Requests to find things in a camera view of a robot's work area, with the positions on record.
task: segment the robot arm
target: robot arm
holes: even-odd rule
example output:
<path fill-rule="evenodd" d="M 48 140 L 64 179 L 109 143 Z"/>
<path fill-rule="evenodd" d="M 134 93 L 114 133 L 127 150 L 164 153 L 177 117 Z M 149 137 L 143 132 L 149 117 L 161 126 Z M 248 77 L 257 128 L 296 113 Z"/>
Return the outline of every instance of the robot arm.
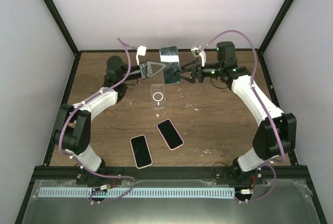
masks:
<path fill-rule="evenodd" d="M 151 65 L 159 65 L 160 69 L 153 72 Z M 153 61 L 145 61 L 139 65 L 131 67 L 131 72 L 126 80 L 135 80 L 142 78 L 148 79 L 159 73 L 166 67 L 166 64 Z M 75 108 L 83 104 L 71 119 L 71 123 L 75 126 L 68 126 L 62 139 L 62 149 L 65 150 L 71 158 L 76 158 L 82 165 L 96 172 L 105 166 L 104 161 L 96 155 L 89 145 L 91 136 L 91 121 L 102 111 L 110 106 L 118 103 L 125 95 L 127 86 L 121 84 L 114 90 L 109 87 L 120 81 L 126 74 L 128 65 L 123 63 L 119 56 L 112 56 L 107 61 L 107 74 L 104 77 L 103 87 L 96 94 L 87 98 L 85 101 L 68 105 L 62 104 L 59 108 L 54 129 L 52 132 L 52 140 L 55 144 L 59 144 L 60 133 L 63 129 L 68 116 Z"/>
<path fill-rule="evenodd" d="M 265 161 L 281 155 L 273 128 L 267 119 L 262 105 L 255 96 L 252 88 L 255 88 L 263 104 L 273 118 L 275 127 L 284 149 L 287 153 L 294 149 L 296 139 L 296 118 L 293 114 L 285 114 L 276 107 L 271 100 L 260 90 L 256 83 L 251 84 L 251 73 L 244 66 L 237 65 L 235 46 L 232 42 L 221 42 L 217 44 L 216 63 L 202 65 L 202 57 L 198 49 L 193 48 L 195 61 L 182 66 L 179 75 L 184 80 L 195 83 L 196 79 L 203 82 L 205 77 L 220 78 L 228 88 L 238 95 L 253 114 L 258 130 L 253 138 L 253 148 L 233 161 L 233 174 L 236 179 L 246 176 L 258 168 Z M 189 72 L 190 77 L 181 74 Z"/>

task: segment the clear phone case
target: clear phone case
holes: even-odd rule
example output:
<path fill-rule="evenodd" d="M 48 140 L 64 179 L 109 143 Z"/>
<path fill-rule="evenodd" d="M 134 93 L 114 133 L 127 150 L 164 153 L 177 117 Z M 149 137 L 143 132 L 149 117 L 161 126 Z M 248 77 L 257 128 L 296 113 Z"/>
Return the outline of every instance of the clear phone case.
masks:
<path fill-rule="evenodd" d="M 153 84 L 150 86 L 151 107 L 165 108 L 165 91 L 163 84 Z"/>

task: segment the black metal frame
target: black metal frame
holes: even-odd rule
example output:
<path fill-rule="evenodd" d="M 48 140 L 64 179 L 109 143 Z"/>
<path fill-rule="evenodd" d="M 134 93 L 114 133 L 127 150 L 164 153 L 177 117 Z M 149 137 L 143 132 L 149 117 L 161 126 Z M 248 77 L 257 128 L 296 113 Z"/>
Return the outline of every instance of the black metal frame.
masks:
<path fill-rule="evenodd" d="M 263 69 L 264 77 L 267 83 L 268 91 L 270 93 L 272 102 L 279 106 L 279 102 L 274 90 L 274 86 L 272 84 L 272 80 L 270 74 L 267 69 L 267 65 L 264 58 L 264 52 L 266 51 L 269 43 L 274 37 L 278 27 L 280 26 L 284 16 L 286 15 L 287 11 L 289 10 L 292 2 L 294 0 L 285 0 L 281 9 L 279 10 L 275 20 L 273 21 L 272 26 L 270 27 L 263 43 L 261 44 L 260 48 L 257 49 L 258 58 Z M 76 70 L 79 65 L 80 57 L 82 53 L 107 53 L 107 52 L 124 52 L 124 50 L 83 50 L 79 51 L 67 30 L 67 27 L 62 20 L 55 4 L 52 0 L 44 0 L 46 6 L 48 7 L 51 15 L 53 16 L 56 24 L 58 25 L 63 37 L 66 39 L 68 45 L 70 46 L 73 54 L 75 55 L 75 59 L 70 71 L 69 79 L 65 88 L 65 92 L 61 103 L 66 103 L 68 101 L 70 91 L 73 85 L 73 81 L 75 78 Z M 237 51 L 250 51 L 251 49 L 237 49 Z M 158 49 L 150 49 L 148 52 L 158 52 Z M 179 49 L 178 51 L 188 51 L 187 49 Z M 33 185 L 35 180 L 77 180 L 78 183 L 86 183 L 89 184 L 88 177 L 81 177 L 78 176 L 79 173 L 84 173 L 79 167 L 51 167 L 49 166 L 50 160 L 52 158 L 52 153 L 54 150 L 54 145 L 50 141 L 43 166 L 36 166 L 29 183 L 27 192 L 25 194 L 20 212 L 18 214 L 16 223 L 21 223 L 24 218 L 24 213 L 28 205 L 28 201 L 30 198 L 30 194 L 33 189 Z M 316 194 L 315 188 L 313 186 L 311 176 L 309 174 L 307 166 L 301 166 L 298 164 L 297 157 L 294 152 L 288 154 L 290 162 L 294 166 L 276 166 L 275 171 L 277 176 L 281 179 L 304 179 L 312 191 L 312 201 L 316 207 L 316 211 L 321 223 L 327 223 L 322 207 L 318 200 L 318 196 Z M 134 167 L 106 167 L 106 170 L 109 174 L 113 175 L 130 175 L 134 176 L 138 180 L 162 180 L 162 179 L 200 179 L 200 180 L 216 180 L 217 184 L 228 184 L 230 186 L 241 187 L 241 186 L 248 186 L 249 182 L 244 182 L 242 184 L 235 184 L 234 182 L 230 181 L 230 178 L 226 178 L 223 176 L 226 172 L 226 167 L 148 167 L 144 170 L 138 170 Z M 263 178 L 273 178 L 271 170 L 268 168 L 263 168 L 261 170 L 261 174 Z"/>

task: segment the black frame post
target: black frame post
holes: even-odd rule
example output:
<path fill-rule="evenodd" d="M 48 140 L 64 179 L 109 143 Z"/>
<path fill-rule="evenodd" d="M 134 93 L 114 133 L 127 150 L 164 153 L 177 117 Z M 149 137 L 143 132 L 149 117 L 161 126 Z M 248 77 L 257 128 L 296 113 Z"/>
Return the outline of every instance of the black frame post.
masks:
<path fill-rule="evenodd" d="M 47 6 L 48 10 L 50 11 L 51 15 L 53 16 L 56 24 L 59 27 L 63 37 L 65 38 L 66 42 L 68 43 L 69 47 L 71 48 L 74 55 L 79 53 L 78 48 L 76 47 L 73 38 L 71 37 L 65 23 L 63 22 L 55 4 L 52 0 L 44 0 L 45 5 Z"/>
<path fill-rule="evenodd" d="M 260 51 L 262 53 L 265 53 L 268 45 L 270 44 L 271 40 L 273 39 L 277 29 L 279 28 L 281 22 L 283 21 L 285 15 L 287 14 L 292 2 L 294 0 L 285 0 L 281 6 L 281 9 L 279 10 L 278 14 L 276 15 L 272 26 L 270 27 L 264 41 L 262 42 L 261 46 L 260 46 Z"/>

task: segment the white cable tray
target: white cable tray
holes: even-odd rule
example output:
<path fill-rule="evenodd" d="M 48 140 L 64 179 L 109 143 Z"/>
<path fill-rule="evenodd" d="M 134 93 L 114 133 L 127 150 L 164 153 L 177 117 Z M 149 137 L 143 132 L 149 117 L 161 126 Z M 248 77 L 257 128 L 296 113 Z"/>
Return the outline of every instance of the white cable tray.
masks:
<path fill-rule="evenodd" d="M 87 198 L 93 188 L 57 188 L 41 187 L 39 197 Z M 129 188 L 113 188 L 98 192 L 94 198 L 115 198 Z M 134 188 L 124 198 L 234 198 L 234 188 Z"/>

